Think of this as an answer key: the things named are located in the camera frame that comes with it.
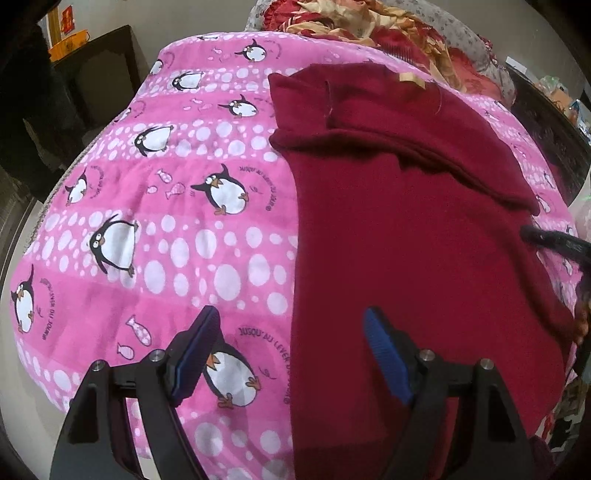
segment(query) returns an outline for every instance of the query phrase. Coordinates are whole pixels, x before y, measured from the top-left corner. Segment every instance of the wall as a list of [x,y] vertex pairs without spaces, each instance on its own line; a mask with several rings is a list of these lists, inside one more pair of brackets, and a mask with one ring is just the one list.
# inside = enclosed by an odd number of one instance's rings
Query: wall
[[493,42],[499,61],[507,55],[538,78],[558,76],[577,98],[584,75],[549,23],[525,0],[430,0]]
[[148,73],[169,43],[212,31],[241,31],[255,0],[63,0],[61,12],[74,9],[78,30],[96,38],[131,25],[137,39],[140,73]]

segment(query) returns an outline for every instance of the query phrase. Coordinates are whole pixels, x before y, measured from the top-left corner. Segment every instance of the dark wooden furniture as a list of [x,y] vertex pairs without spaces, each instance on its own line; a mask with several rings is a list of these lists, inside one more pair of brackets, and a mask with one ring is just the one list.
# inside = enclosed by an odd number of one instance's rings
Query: dark wooden furniture
[[544,154],[557,167],[562,185],[558,189],[567,205],[579,194],[591,165],[591,147],[583,134],[560,112],[546,95],[524,75],[506,66],[517,89],[511,112],[525,127]]
[[[57,73],[68,86],[73,102],[76,105],[76,109],[88,130],[101,127],[102,125],[95,124],[96,122],[93,120],[93,116],[90,114],[86,102],[77,87],[76,77],[82,66],[89,59],[105,50],[125,57],[131,86],[134,93],[137,93],[141,86],[141,80],[139,79],[138,65],[135,60],[134,45],[132,41],[132,31],[129,25],[124,25],[121,28],[117,28],[116,30],[95,38],[94,40],[90,40],[87,44],[54,63]],[[125,109],[125,107],[127,107],[127,103],[121,106],[121,110]]]

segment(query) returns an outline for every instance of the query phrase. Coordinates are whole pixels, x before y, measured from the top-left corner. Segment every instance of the penguin print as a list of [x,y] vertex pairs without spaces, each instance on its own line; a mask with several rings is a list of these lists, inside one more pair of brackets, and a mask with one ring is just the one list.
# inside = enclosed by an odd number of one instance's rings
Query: penguin print
[[548,175],[548,172],[544,172],[544,180],[548,183],[548,185],[550,185],[550,187],[555,190],[556,187],[554,186],[554,183],[552,182],[552,179],[550,178],[550,175]]
[[542,207],[542,210],[545,211],[546,213],[550,213],[551,209],[550,209],[550,205],[548,204],[548,202],[546,202],[542,197],[540,197],[540,195],[536,195],[535,198],[538,200],[538,203]]
[[157,59],[154,62],[154,65],[152,66],[152,69],[150,70],[150,75],[157,75],[157,74],[159,74],[163,67],[164,67],[164,62],[162,60],[160,60],[160,59]]
[[17,290],[10,292],[14,302],[14,313],[17,317],[18,331],[28,333],[33,326],[33,316],[35,315],[35,300],[33,295],[33,271],[31,265],[31,275],[29,279],[19,283]]
[[176,77],[172,86],[179,92],[199,88],[199,82],[205,74],[203,72],[186,72]]
[[205,192],[209,203],[215,207],[215,215],[235,215],[241,213],[248,203],[248,193],[244,185],[228,173],[222,163],[221,173],[212,173],[200,185],[191,185],[193,190]]
[[73,203],[78,203],[84,198],[86,190],[88,189],[88,179],[86,178],[86,169],[82,172],[82,175],[78,177],[76,180],[76,184],[72,187],[64,187],[66,192],[68,192],[68,199],[66,201],[66,205],[71,205]]
[[240,118],[243,116],[255,116],[258,113],[256,106],[250,103],[242,94],[240,95],[240,100],[232,100],[227,105],[218,103],[218,106],[227,108],[232,115]]
[[246,407],[261,390],[261,382],[244,356],[225,342],[222,333],[213,345],[203,376],[219,408]]
[[135,233],[139,227],[137,222],[125,220],[113,221],[114,214],[92,234],[89,241],[90,251],[95,257],[99,268],[107,274],[105,264],[117,270],[126,271],[130,277],[135,274],[133,265],[135,251]]
[[164,151],[173,130],[172,125],[148,128],[135,137],[134,144],[144,157],[148,156],[147,152]]
[[267,56],[267,51],[253,39],[249,46],[237,51],[236,55],[242,55],[248,61],[263,61]]

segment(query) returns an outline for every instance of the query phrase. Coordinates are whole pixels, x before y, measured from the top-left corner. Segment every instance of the pink blanket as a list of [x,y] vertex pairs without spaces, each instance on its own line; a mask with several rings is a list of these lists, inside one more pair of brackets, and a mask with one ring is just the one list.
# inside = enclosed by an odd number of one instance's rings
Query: pink blanket
[[[281,33],[190,37],[160,53],[51,200],[11,281],[21,362],[56,407],[67,411],[95,359],[137,361],[214,304],[224,344],[177,409],[187,437],[210,478],[293,477],[297,203],[287,163],[268,143],[267,76],[367,60],[432,81],[374,49]],[[517,120],[486,97],[451,91],[513,149],[543,207],[535,221],[574,232]],[[544,252],[540,260],[573,308],[576,268]],[[149,456],[137,402],[129,410],[137,452]]]

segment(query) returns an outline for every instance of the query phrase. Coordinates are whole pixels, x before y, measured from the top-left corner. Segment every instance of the white polka dot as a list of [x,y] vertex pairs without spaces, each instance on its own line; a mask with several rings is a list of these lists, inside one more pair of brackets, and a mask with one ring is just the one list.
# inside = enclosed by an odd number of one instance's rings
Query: white polka dot
[[51,255],[51,252],[53,251],[53,245],[55,243],[55,240],[53,239],[53,237],[51,237],[47,243],[43,246],[43,250],[41,250],[41,258],[43,260],[47,260],[49,258],[49,256]]
[[267,453],[274,454],[281,448],[281,440],[279,435],[273,430],[266,430],[261,434],[261,447]]
[[237,447],[245,447],[248,443],[248,436],[242,430],[232,432],[232,443]]
[[195,429],[195,446],[208,457],[222,453],[222,432],[212,423],[202,423]]
[[248,243],[248,245],[251,248],[256,248],[258,247],[262,242],[262,232],[260,229],[258,229],[255,226],[250,227],[248,230],[246,230],[246,243]]
[[229,247],[236,245],[236,234],[234,232],[228,232],[223,236],[223,242]]
[[265,161],[273,162],[277,160],[277,155],[275,152],[265,152],[265,154],[262,157]]
[[50,215],[49,218],[45,222],[45,231],[51,232],[56,227],[56,225],[58,224],[59,221],[60,221],[60,215],[58,213],[54,213],[53,215]]
[[281,265],[276,265],[273,269],[273,278],[279,285],[283,285],[287,281],[287,272]]
[[244,468],[236,467],[228,469],[226,480],[252,480],[252,477]]
[[234,300],[240,293],[240,275],[231,265],[220,265],[213,277],[213,286],[224,300]]
[[230,155],[242,155],[245,150],[246,147],[240,140],[232,140],[228,145],[228,153]]
[[161,254],[165,254],[168,251],[168,242],[164,238],[158,242],[158,251]]
[[100,226],[103,221],[103,214],[101,212],[95,212],[88,217],[88,225],[93,228]]
[[37,357],[33,357],[33,369],[35,370],[35,373],[37,374],[38,377],[41,376],[41,367],[39,366],[39,360],[37,360]]
[[174,291],[179,297],[185,297],[189,293],[189,281],[182,273],[174,277]]
[[216,132],[220,137],[227,137],[230,133],[232,133],[232,124],[229,124],[228,122],[222,122],[217,126]]
[[148,262],[144,270],[144,282],[148,290],[158,294],[164,290],[166,273],[163,266],[156,260]]
[[267,297],[267,307],[271,313],[282,315],[287,311],[287,299],[281,293],[273,292]]
[[254,137],[251,140],[251,147],[255,150],[262,150],[267,146],[267,139],[265,137]]
[[209,135],[211,135],[211,130],[207,127],[201,127],[200,129],[198,129],[195,132],[195,138],[197,138],[197,140],[203,142],[204,140],[207,140],[209,138]]
[[262,480],[287,480],[289,473],[283,460],[271,460],[262,469]]
[[216,235],[211,230],[201,230],[195,236],[195,248],[203,258],[211,258],[216,252]]
[[160,226],[162,227],[162,230],[164,230],[165,232],[172,232],[174,230],[176,223],[177,222],[174,221],[174,217],[170,215],[164,215],[164,217],[162,218],[162,222],[160,223]]
[[62,233],[60,240],[57,243],[57,249],[60,252],[62,250],[64,250],[65,247],[67,247],[68,244],[70,243],[70,240],[72,240],[72,233],[69,230],[66,230],[65,232]]
[[271,276],[271,269],[267,259],[261,255],[253,255],[248,262],[248,280],[255,286],[260,287],[267,283]]
[[68,377],[66,375],[66,373],[62,370],[56,370],[55,372],[53,372],[53,381],[64,392],[69,392],[70,389],[72,388],[72,383],[70,382],[70,377]]
[[191,153],[191,144],[187,140],[181,140],[177,145],[175,153],[179,157],[187,157]]
[[64,273],[68,269],[68,263],[70,260],[65,255],[60,258],[60,272]]
[[182,238],[177,238],[170,247],[170,259],[177,268],[183,268],[189,261],[189,246]]

